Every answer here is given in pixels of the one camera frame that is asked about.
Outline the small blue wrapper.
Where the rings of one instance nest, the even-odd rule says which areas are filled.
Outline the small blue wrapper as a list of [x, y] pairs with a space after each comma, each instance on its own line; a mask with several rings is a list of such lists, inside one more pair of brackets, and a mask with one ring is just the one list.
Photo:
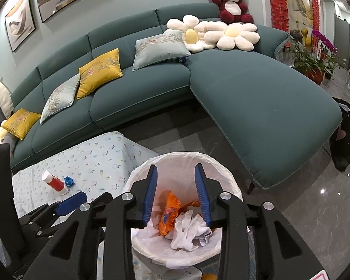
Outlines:
[[67, 186], [67, 188], [71, 188], [75, 185], [74, 180], [69, 176], [64, 177], [64, 183]]

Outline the orange plastic bag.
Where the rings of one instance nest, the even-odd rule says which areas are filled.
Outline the orange plastic bag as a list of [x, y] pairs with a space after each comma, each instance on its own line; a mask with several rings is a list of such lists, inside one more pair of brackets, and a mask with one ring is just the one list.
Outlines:
[[191, 208], [200, 207], [198, 200], [182, 204], [181, 201], [171, 191], [166, 191], [162, 195], [165, 196], [164, 211], [159, 220], [159, 233], [166, 236], [174, 229], [175, 219]]

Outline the white lined trash bin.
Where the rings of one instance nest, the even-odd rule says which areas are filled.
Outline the white lined trash bin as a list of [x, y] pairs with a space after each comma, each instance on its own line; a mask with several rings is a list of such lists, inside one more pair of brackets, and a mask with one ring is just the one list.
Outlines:
[[242, 191], [230, 170], [210, 156], [198, 152], [172, 152], [145, 161], [130, 174], [123, 192], [130, 192], [137, 181], [147, 178], [150, 166], [157, 167], [157, 188], [152, 209], [152, 219], [145, 229], [133, 229], [131, 242], [135, 251], [153, 263], [169, 269], [185, 269], [220, 254], [222, 229], [211, 234], [206, 246], [196, 250], [173, 250], [171, 241], [161, 237], [158, 231], [159, 213], [164, 207], [164, 194], [170, 191], [182, 204], [198, 199], [195, 185], [195, 166], [200, 163], [208, 178], [219, 182], [220, 187], [240, 200]]

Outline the white paper towel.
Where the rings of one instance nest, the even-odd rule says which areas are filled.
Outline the white paper towel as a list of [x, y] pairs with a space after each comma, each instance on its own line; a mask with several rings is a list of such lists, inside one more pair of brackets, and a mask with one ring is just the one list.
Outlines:
[[203, 217], [194, 210], [180, 213], [174, 222], [174, 229], [166, 236], [171, 240], [173, 250], [192, 252], [200, 246], [206, 246], [212, 230], [206, 225]]

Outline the floral light blue tablecloth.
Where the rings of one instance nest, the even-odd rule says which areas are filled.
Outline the floral light blue tablecloth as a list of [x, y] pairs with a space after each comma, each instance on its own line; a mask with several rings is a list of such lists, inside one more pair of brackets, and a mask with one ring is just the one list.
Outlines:
[[[131, 172], [155, 156], [157, 153], [119, 132], [84, 141], [13, 176], [17, 214], [22, 217], [45, 203], [63, 201], [77, 192], [84, 192], [89, 202], [105, 192], [116, 197], [122, 194]], [[72, 178], [74, 186], [61, 195], [43, 182], [45, 171], [58, 179]]]

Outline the yellow stool cushion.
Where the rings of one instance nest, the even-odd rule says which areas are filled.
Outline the yellow stool cushion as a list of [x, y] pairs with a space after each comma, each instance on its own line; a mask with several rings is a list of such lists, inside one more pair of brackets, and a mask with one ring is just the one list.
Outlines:
[[217, 275], [206, 273], [202, 275], [201, 280], [217, 280]]

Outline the grey plush with flower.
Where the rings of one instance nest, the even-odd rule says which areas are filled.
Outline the grey plush with flower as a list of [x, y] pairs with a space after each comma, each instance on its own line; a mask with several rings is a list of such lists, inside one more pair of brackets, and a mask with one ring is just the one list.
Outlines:
[[14, 153], [14, 149], [16, 143], [18, 142], [18, 138], [4, 129], [2, 126], [7, 122], [7, 120], [3, 120], [0, 125], [0, 144], [8, 143], [10, 147], [9, 156], [11, 157]]

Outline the yellow cushion left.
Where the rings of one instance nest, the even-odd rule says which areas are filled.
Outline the yellow cushion left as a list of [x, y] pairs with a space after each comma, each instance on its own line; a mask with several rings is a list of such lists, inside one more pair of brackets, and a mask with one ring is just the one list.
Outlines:
[[20, 108], [1, 127], [9, 133], [24, 140], [32, 126], [40, 119], [41, 115]]

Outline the grey cushion left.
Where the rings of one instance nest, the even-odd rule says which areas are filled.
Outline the grey cushion left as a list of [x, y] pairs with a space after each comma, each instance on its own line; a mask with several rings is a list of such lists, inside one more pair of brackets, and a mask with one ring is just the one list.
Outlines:
[[40, 125], [54, 114], [73, 105], [80, 84], [80, 74], [59, 85], [47, 99], [40, 117]]

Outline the grey cushion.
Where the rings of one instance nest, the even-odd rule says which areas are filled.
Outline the grey cushion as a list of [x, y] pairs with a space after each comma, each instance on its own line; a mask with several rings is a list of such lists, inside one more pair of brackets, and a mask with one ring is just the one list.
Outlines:
[[188, 57], [190, 54], [183, 41], [182, 32], [168, 29], [163, 34], [136, 41], [133, 71], [166, 60]]
[[80, 84], [80, 74], [59, 85], [47, 99], [40, 117], [40, 125], [54, 114], [73, 105]]

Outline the yellow cushion centre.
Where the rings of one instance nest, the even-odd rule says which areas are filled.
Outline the yellow cushion centre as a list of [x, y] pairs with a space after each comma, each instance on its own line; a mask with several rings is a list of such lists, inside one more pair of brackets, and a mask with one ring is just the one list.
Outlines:
[[106, 52], [80, 67], [79, 74], [80, 86], [76, 94], [77, 100], [90, 95], [103, 84], [123, 76], [119, 49], [115, 48]]

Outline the white panda plush pillow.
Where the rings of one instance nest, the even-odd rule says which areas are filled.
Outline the white panda plush pillow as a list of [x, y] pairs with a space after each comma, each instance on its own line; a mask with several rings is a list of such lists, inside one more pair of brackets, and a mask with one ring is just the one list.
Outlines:
[[0, 108], [6, 119], [9, 119], [14, 111], [14, 104], [12, 101], [9, 89], [0, 81]]

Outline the dark green sectional sofa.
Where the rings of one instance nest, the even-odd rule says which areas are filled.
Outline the dark green sectional sofa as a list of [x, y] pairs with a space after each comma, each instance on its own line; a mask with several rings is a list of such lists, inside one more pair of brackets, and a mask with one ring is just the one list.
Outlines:
[[290, 38], [259, 26], [253, 51], [210, 49], [185, 63], [162, 62], [133, 69], [137, 40], [165, 31], [172, 18], [193, 14], [213, 20], [210, 3], [144, 11], [96, 28], [46, 58], [13, 91], [16, 109], [41, 112], [53, 90], [94, 58], [119, 50], [123, 76], [80, 102], [36, 123], [16, 145], [18, 172], [125, 122], [193, 95], [218, 125], [257, 187], [269, 189], [294, 174], [334, 134], [342, 120], [336, 101], [275, 55]]

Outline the grey cushion right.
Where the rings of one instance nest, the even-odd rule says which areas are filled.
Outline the grey cushion right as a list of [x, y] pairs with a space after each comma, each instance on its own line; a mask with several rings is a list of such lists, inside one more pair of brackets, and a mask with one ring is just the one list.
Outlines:
[[190, 54], [183, 41], [182, 32], [168, 29], [163, 34], [136, 41], [133, 71], [166, 60], [188, 57]]

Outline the white daisy pillow left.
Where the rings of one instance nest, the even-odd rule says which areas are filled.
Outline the white daisy pillow left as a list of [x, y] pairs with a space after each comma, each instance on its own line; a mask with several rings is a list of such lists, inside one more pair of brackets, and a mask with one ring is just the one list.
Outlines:
[[196, 16], [190, 14], [185, 15], [182, 20], [172, 18], [166, 23], [167, 29], [178, 30], [182, 33], [183, 42], [192, 54], [216, 47], [215, 44], [208, 43], [204, 39], [208, 26], [209, 21], [200, 21]]

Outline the white daisy pillow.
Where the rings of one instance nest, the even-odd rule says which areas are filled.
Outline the white daisy pillow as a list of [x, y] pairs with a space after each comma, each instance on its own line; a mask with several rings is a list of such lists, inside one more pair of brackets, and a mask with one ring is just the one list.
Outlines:
[[240, 49], [253, 51], [254, 45], [260, 41], [257, 26], [253, 23], [231, 23], [227, 25], [221, 21], [211, 21], [207, 24], [204, 34], [205, 42], [215, 44], [223, 51]]
[[209, 21], [200, 21], [196, 16], [190, 14], [185, 15], [182, 20], [172, 18], [166, 23], [167, 29], [178, 30], [182, 33], [183, 42], [192, 54], [216, 47], [215, 44], [208, 43], [204, 39], [208, 26]]

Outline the potted orchid plant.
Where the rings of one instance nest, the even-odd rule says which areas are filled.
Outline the potted orchid plant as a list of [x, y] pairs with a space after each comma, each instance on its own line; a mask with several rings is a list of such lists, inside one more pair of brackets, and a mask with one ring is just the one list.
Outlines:
[[331, 79], [338, 63], [337, 48], [318, 30], [312, 30], [310, 45], [294, 40], [290, 44], [293, 68], [320, 85], [325, 78]]

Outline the white daisy pillow right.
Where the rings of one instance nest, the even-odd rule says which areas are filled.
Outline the white daisy pillow right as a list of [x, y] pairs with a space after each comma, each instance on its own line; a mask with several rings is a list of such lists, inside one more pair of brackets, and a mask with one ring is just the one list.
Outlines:
[[204, 34], [205, 42], [215, 44], [223, 51], [240, 49], [253, 51], [254, 45], [260, 41], [257, 26], [253, 23], [231, 23], [227, 25], [221, 21], [211, 21], [207, 24]]

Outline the red monkey plush toy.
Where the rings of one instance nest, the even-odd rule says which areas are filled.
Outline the red monkey plush toy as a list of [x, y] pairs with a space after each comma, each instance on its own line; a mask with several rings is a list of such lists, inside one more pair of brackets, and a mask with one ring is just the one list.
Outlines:
[[219, 8], [220, 19], [226, 24], [253, 23], [253, 17], [249, 14], [248, 6], [243, 0], [212, 0]]

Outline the framed wall picture left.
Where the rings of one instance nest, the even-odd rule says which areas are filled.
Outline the framed wall picture left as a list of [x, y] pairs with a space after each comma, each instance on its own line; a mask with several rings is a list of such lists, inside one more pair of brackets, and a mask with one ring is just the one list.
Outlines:
[[18, 0], [5, 16], [5, 29], [14, 53], [36, 30], [30, 0]]

